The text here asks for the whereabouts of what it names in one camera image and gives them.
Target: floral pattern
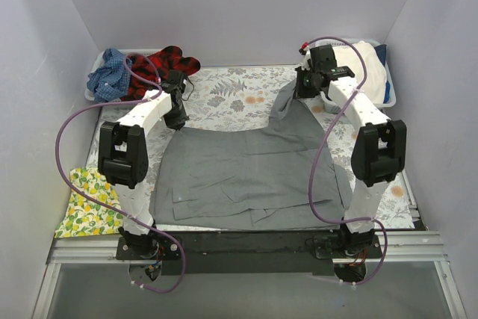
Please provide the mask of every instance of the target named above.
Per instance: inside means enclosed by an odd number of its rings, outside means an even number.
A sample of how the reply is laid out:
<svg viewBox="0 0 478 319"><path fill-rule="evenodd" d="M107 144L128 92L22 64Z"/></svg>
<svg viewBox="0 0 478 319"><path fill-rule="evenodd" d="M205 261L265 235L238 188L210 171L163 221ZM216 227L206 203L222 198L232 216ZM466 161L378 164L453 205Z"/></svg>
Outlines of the floral pattern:
<svg viewBox="0 0 478 319"><path fill-rule="evenodd" d="M94 199L120 208L118 196L96 167L75 168L69 174L77 188ZM55 238L83 237L118 233L122 226L122 215L100 205L88 202L72 191L63 221L55 230Z"/></svg>
<svg viewBox="0 0 478 319"><path fill-rule="evenodd" d="M294 81L295 77L296 73L292 66L201 69L190 77L195 90L189 101L184 103L190 117L186 126L214 131L242 131L265 127L277 93L284 85ZM191 89L192 87L188 85L185 97ZM320 98L308 99L305 103L322 127L327 128L334 114L324 111ZM103 108L99 125L103 121L116 121L129 110L129 108ZM96 166L97 163L99 125L87 166ZM144 181L144 196L148 198L154 190L161 157L172 135L173 130L164 128L161 124L154 127L148 135L149 171ZM350 166L350 156L355 140L356 133L352 125L346 117L342 117L329 137L329 149L334 161L348 172L352 188L355 185L355 177ZM377 218L389 229L414 228L409 210L409 194L401 176L398 176L385 192ZM161 228L181 229L177 226Z"/></svg>

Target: white wall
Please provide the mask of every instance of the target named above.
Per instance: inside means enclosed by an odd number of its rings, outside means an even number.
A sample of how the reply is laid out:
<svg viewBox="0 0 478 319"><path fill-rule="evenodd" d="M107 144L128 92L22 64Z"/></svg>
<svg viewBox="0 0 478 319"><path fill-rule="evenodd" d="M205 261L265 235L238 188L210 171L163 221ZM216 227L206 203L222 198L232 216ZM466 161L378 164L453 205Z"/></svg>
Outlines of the white wall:
<svg viewBox="0 0 478 319"><path fill-rule="evenodd" d="M55 167L56 133L68 113L85 106L84 81L98 49L71 0L0 5L0 316L29 318L68 202ZM67 130L66 169L84 164L96 115Z"/></svg>
<svg viewBox="0 0 478 319"><path fill-rule="evenodd" d="M384 40L406 0L73 0L100 49L176 44L204 65L292 64L306 40Z"/></svg>
<svg viewBox="0 0 478 319"><path fill-rule="evenodd" d="M406 169L469 318L478 318L477 27L478 0L408 0L387 39Z"/></svg>

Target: gray cloth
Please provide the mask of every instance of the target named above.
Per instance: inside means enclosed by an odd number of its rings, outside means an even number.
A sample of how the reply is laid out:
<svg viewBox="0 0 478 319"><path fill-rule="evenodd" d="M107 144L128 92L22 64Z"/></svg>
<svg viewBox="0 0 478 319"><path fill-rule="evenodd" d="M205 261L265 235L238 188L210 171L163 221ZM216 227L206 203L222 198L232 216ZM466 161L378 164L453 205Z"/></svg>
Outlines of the gray cloth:
<svg viewBox="0 0 478 319"><path fill-rule="evenodd" d="M150 211L156 223L221 229L328 226L308 207L308 177L323 130L283 87L265 128L238 132L183 128L164 153ZM328 148L314 178L314 204L340 218L352 196Z"/></svg>

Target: yellow patterned fabric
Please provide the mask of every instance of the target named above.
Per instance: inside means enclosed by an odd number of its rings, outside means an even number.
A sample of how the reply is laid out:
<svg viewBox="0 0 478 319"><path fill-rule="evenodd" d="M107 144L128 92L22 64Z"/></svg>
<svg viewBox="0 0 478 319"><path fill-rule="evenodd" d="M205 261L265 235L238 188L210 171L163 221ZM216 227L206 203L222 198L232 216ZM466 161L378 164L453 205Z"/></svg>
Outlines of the yellow patterned fabric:
<svg viewBox="0 0 478 319"><path fill-rule="evenodd" d="M75 168L69 173L74 186L100 202L120 208L118 196L96 167ZM65 218L55 230L55 238L118 233L122 215L96 205L72 191Z"/></svg>

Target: white plastic basket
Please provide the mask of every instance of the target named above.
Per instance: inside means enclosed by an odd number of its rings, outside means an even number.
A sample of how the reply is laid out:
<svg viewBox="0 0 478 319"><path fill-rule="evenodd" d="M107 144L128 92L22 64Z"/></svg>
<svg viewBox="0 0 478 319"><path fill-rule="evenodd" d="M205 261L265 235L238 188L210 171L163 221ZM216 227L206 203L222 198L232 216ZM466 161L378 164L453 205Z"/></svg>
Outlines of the white plastic basket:
<svg viewBox="0 0 478 319"><path fill-rule="evenodd" d="M345 40L352 44L358 43L359 41L365 41L366 43L371 44L373 47L380 45L380 43L375 40L367 40L367 39L345 39ZM332 46L344 45L340 41L336 41L336 40L319 40L315 42L314 47L321 46L321 45L328 45L328 44ZM385 71L387 72L387 80L388 80L388 83L390 84L390 96L387 103L374 104L377 108L391 108L393 105L395 105L395 102L397 102L397 98L395 97L394 84L393 82L391 82L391 75L390 75L390 70L388 70L387 62L385 62ZM338 114L341 108L338 107L337 104L335 104L335 102L327 99L325 93L321 92L320 97L323 100L326 112L330 114Z"/></svg>
<svg viewBox="0 0 478 319"><path fill-rule="evenodd" d="M145 56L150 56L161 51L161 49L118 49L118 50L122 52L123 54L128 54L129 52L136 52L138 54L142 54ZM91 72L95 72L96 69L98 69L100 66L104 64L103 53L104 52L99 53L98 57L95 60L95 63L93 64L93 67L91 68ZM87 100L95 101L95 95L91 91L89 91L86 87L84 89L84 97L86 97Z"/></svg>

